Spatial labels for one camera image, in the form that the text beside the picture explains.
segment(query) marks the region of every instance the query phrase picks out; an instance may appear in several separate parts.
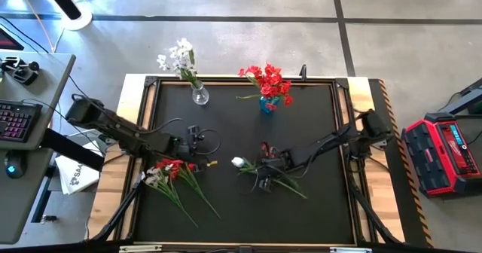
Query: rgb keyboard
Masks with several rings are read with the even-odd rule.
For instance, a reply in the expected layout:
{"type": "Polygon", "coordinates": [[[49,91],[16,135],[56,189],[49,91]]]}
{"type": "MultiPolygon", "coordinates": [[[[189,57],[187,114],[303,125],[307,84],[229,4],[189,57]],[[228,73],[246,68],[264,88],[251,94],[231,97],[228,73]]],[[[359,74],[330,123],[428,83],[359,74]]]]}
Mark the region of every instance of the rgb keyboard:
{"type": "Polygon", "coordinates": [[[27,142],[42,105],[0,99],[0,141],[27,142]]]}

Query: desk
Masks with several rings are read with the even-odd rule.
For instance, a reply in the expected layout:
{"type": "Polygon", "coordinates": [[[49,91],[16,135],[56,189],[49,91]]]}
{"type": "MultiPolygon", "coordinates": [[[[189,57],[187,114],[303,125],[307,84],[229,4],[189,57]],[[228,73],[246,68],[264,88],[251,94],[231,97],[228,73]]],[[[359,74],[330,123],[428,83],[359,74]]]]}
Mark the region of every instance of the desk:
{"type": "MultiPolygon", "coordinates": [[[[146,75],[126,75],[117,113],[127,120],[147,127],[154,117],[154,114],[152,114],[152,105],[153,101],[156,100],[156,96],[155,89],[148,88],[144,90],[145,76],[146,75]],[[144,97],[147,98],[145,100],[146,103],[142,103],[143,93],[144,97]],[[139,116],[139,110],[143,113],[142,116],[139,116]]],[[[210,79],[209,76],[203,76],[204,81],[208,81],[208,79],[210,79]]],[[[367,78],[348,78],[346,82],[347,85],[349,85],[349,95],[355,108],[360,111],[375,108],[382,115],[385,122],[389,124],[394,131],[397,130],[395,119],[393,119],[391,109],[389,108],[388,96],[384,96],[386,90],[383,82],[369,80],[367,78]]],[[[342,110],[343,122],[346,123],[348,113],[346,108],[342,110]]],[[[432,241],[430,240],[429,231],[426,227],[423,211],[421,207],[419,207],[416,191],[415,194],[413,194],[413,180],[411,179],[410,173],[405,171],[407,167],[404,164],[404,155],[401,153],[398,143],[399,139],[391,141],[389,143],[389,149],[387,149],[385,153],[372,150],[374,154],[373,158],[388,165],[390,173],[383,170],[383,168],[377,164],[367,160],[365,175],[371,204],[375,212],[395,237],[414,245],[430,246],[432,241]]],[[[110,152],[109,154],[110,156],[116,155],[114,152],[110,152]]],[[[121,157],[107,164],[102,170],[99,188],[88,225],[90,233],[98,233],[101,230],[121,201],[123,187],[127,181],[128,161],[129,158],[121,157]]],[[[131,168],[134,168],[133,173],[138,173],[139,167],[140,162],[136,161],[133,166],[131,166],[131,168]]],[[[132,213],[131,206],[126,213],[123,225],[119,229],[120,237],[125,237],[129,233],[132,213]]],[[[361,219],[362,236],[366,240],[372,240],[369,232],[370,225],[367,222],[365,213],[359,209],[358,215],[361,219]]],[[[178,245],[179,243],[162,242],[161,244],[178,245]]],[[[193,245],[193,243],[189,242],[183,242],[182,244],[193,245]]]]}
{"type": "MultiPolygon", "coordinates": [[[[0,83],[0,99],[20,101],[33,98],[55,108],[60,94],[72,70],[75,56],[61,53],[18,53],[0,51],[0,57],[19,56],[25,62],[37,61],[41,67],[35,82],[24,87],[5,75],[0,83]]],[[[35,149],[27,154],[28,169],[22,178],[11,179],[0,169],[0,243],[15,243],[20,238],[23,226],[29,216],[30,209],[38,193],[41,181],[48,167],[53,151],[38,149],[42,136],[52,118],[53,109],[44,106],[41,116],[25,145],[12,142],[0,143],[2,148],[35,149]]],[[[0,162],[3,163],[6,151],[0,150],[0,162]]]]}

